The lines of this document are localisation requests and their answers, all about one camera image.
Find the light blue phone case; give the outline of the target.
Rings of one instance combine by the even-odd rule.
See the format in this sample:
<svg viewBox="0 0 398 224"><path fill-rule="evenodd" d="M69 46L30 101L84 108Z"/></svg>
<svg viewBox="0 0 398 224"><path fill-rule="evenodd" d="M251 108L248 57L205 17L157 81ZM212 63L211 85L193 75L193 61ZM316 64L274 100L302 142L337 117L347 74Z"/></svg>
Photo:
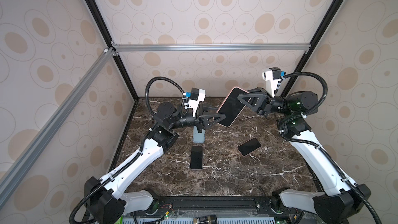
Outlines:
<svg viewBox="0 0 398 224"><path fill-rule="evenodd" d="M203 144L205 142L205 130L193 127L193 143Z"/></svg>

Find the pink cased smartphone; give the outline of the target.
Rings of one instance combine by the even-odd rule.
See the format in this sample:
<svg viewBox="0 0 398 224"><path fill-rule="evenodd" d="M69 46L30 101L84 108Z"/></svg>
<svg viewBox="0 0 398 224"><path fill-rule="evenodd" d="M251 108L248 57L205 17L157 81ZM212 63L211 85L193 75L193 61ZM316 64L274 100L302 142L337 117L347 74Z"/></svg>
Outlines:
<svg viewBox="0 0 398 224"><path fill-rule="evenodd" d="M234 87L224 99L223 103L217 110L218 114L225 115L225 119L218 122L220 125L230 127L244 109L245 105L238 100L238 96L240 94L248 94L248 91L239 87Z"/></svg>

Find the purple smartphone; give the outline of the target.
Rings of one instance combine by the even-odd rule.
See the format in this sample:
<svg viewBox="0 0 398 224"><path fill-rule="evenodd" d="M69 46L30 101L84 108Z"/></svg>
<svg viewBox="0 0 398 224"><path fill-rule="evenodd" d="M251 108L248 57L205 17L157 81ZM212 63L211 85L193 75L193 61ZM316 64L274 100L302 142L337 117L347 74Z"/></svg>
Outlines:
<svg viewBox="0 0 398 224"><path fill-rule="evenodd" d="M203 168L203 147L193 146L191 148L190 169L201 170Z"/></svg>

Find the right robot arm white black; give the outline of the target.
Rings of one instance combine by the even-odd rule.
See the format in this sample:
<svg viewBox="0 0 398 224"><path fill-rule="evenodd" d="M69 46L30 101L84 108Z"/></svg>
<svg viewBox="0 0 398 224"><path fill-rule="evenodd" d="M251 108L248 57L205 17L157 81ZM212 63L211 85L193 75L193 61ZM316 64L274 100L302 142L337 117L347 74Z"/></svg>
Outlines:
<svg viewBox="0 0 398 224"><path fill-rule="evenodd" d="M321 192L306 192L282 188L273 192L272 208L276 212L297 208L318 215L327 224L339 224L366 207L374 222L379 224L381 219L369 202L369 187L356 183L344 172L305 120L318 110L327 94L328 88L323 87L321 96L311 91L300 91L288 97L279 97L272 96L263 89L237 96L239 102L258 115L285 115L277 122L278 132L301 154L322 189Z"/></svg>

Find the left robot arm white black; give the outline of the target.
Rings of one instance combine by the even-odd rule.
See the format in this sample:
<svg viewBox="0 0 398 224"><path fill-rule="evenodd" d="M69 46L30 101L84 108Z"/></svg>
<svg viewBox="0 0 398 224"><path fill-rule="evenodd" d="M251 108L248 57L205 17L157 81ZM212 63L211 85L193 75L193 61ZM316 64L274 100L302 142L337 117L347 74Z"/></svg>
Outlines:
<svg viewBox="0 0 398 224"><path fill-rule="evenodd" d="M179 137L175 129L199 127L207 130L225 117L206 103L199 104L196 116L192 111L183 116L170 102L159 105L153 116L154 126L142 139L139 149L100 179L91 177L86 181L83 206L93 217L87 222L115 224L121 216L131 212L153 212L156 195L149 190L127 193L129 185L174 145Z"/></svg>

